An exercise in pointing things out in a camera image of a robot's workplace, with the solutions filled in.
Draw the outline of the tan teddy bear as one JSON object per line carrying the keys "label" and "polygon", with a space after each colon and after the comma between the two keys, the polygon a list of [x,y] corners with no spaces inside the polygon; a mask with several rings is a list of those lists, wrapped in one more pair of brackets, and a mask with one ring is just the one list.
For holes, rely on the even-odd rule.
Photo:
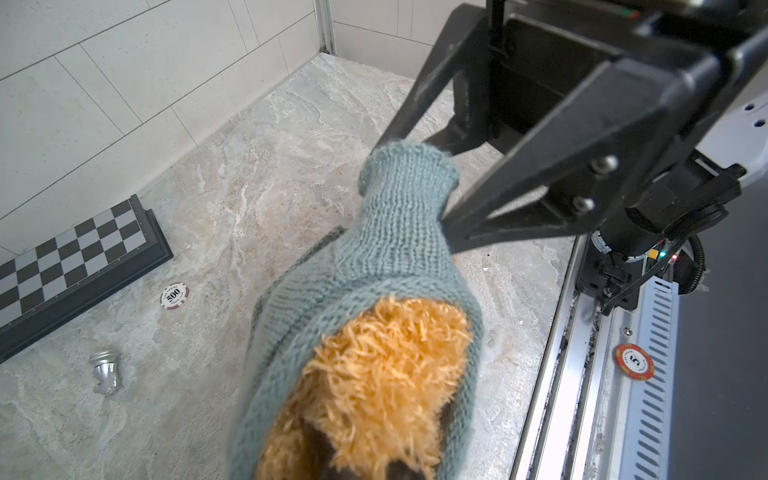
{"label": "tan teddy bear", "polygon": [[455,305],[390,297],[323,338],[270,429],[255,478],[435,478],[470,326]]}

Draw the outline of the small metal nut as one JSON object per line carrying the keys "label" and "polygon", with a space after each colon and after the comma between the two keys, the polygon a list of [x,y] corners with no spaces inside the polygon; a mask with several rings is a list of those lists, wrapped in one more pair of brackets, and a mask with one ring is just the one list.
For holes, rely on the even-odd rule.
{"label": "small metal nut", "polygon": [[160,305],[166,310],[182,306],[189,298],[190,289],[184,282],[175,282],[164,288],[160,295]]}

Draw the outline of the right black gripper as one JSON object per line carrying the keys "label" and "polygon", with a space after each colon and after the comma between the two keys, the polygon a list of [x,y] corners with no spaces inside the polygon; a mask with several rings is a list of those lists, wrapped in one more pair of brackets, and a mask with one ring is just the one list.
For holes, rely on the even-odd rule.
{"label": "right black gripper", "polygon": [[[580,235],[688,156],[767,153],[764,1],[493,1],[454,9],[378,148],[449,84],[425,142],[502,159],[443,218],[455,253]],[[491,111],[496,126],[492,122]]]}

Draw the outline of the round red white sticker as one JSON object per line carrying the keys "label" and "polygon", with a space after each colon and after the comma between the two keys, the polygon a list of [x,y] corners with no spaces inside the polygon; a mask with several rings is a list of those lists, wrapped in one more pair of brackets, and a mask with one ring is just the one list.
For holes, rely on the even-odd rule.
{"label": "round red white sticker", "polygon": [[638,345],[618,345],[614,350],[614,358],[620,370],[633,380],[649,381],[655,375],[653,359]]}

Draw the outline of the grey-green teddy sweater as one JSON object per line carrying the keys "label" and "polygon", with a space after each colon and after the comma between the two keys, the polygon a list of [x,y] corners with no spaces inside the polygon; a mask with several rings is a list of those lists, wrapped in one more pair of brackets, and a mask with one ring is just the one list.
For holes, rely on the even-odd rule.
{"label": "grey-green teddy sweater", "polygon": [[453,479],[470,436],[484,328],[481,308],[453,261],[440,219],[459,174],[450,157],[417,142],[375,149],[359,178],[355,221],[329,232],[258,299],[227,448],[227,475],[254,476],[269,432],[323,338],[381,299],[428,299],[471,323],[466,377],[443,415],[447,458],[433,479]]}

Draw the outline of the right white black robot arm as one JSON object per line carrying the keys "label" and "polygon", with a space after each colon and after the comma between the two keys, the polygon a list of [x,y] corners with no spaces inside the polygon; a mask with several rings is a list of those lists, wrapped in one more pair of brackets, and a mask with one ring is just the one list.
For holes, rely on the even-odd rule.
{"label": "right white black robot arm", "polygon": [[741,193],[745,162],[699,146],[766,58],[763,1],[462,4],[381,142],[451,86],[453,117],[429,143],[502,154],[444,217],[451,249],[598,234],[578,289],[629,310],[647,281],[630,260],[676,252]]}

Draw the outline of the aluminium mounting rail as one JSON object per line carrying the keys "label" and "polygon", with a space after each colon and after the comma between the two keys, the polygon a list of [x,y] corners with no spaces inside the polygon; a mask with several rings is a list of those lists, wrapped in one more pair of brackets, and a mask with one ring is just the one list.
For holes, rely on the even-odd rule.
{"label": "aluminium mounting rail", "polygon": [[[600,311],[577,288],[598,234],[572,251],[532,402],[513,464],[513,479],[666,479],[669,476],[678,286],[653,277],[635,309]],[[653,359],[655,375],[636,381],[614,350],[632,343]]]}

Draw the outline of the folded black white chessboard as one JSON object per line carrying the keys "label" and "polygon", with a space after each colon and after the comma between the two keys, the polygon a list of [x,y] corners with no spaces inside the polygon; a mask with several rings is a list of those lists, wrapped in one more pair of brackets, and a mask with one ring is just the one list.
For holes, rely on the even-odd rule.
{"label": "folded black white chessboard", "polygon": [[1,265],[1,360],[130,285],[173,253],[135,195]]}

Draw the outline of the small metal bolt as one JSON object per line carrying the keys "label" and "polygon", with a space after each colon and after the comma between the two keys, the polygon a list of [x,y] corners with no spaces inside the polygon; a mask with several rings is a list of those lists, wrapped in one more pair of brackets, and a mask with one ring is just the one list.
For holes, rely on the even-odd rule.
{"label": "small metal bolt", "polygon": [[111,396],[119,390],[119,358],[120,353],[115,350],[104,350],[90,356],[89,363],[93,366],[92,374],[96,380],[95,393]]}

